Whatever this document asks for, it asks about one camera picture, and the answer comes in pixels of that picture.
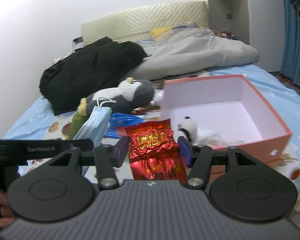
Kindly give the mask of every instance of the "blue package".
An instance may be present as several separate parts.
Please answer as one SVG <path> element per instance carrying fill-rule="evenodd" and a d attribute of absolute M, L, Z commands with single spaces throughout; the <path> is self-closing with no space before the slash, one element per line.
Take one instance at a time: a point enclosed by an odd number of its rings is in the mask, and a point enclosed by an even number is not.
<path fill-rule="evenodd" d="M 122 136 L 118 133 L 117 127 L 128 127 L 145 121 L 143 118 L 135 115 L 114 113 L 110 116 L 105 136 L 120 139 Z"/>

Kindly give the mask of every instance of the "red and gold wrapper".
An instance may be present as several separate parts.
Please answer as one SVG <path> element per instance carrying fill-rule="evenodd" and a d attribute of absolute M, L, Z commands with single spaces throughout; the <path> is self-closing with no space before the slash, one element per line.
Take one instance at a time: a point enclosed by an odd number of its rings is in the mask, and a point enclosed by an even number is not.
<path fill-rule="evenodd" d="M 170 119 L 126 127 L 130 136 L 129 161 L 134 179 L 180 179 L 186 170 L 173 140 Z"/>

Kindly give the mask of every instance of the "bed headboard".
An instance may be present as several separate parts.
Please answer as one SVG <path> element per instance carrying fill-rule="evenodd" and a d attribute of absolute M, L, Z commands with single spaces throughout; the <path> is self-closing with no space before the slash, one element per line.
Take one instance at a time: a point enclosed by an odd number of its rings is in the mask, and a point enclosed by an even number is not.
<path fill-rule="evenodd" d="M 156 28 L 174 27 L 196 22 L 209 27 L 208 7 L 205 1 L 175 2 L 150 5 L 114 13 L 81 25 L 85 45 L 105 36 L 114 41 L 140 41 Z"/>

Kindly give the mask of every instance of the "blue curtain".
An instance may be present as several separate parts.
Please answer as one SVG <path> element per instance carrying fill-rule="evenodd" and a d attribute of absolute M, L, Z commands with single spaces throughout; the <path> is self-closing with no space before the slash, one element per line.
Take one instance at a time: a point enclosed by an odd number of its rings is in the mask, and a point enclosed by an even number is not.
<path fill-rule="evenodd" d="M 290 0 L 284 0 L 285 45 L 281 73 L 300 86 L 300 14 Z"/>

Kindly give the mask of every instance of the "cardboard box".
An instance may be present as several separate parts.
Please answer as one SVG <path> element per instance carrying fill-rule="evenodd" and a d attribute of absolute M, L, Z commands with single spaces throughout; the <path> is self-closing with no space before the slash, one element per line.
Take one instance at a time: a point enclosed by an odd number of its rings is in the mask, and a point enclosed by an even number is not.
<path fill-rule="evenodd" d="M 270 167 L 277 165 L 292 135 L 276 110 L 243 75 L 165 81 L 161 119 L 170 118 L 172 129 L 177 130 L 185 116 L 195 119 L 201 129 L 220 132 L 223 141 L 244 141 L 237 146 Z M 223 166 L 213 166 L 210 179 L 224 170 Z"/>

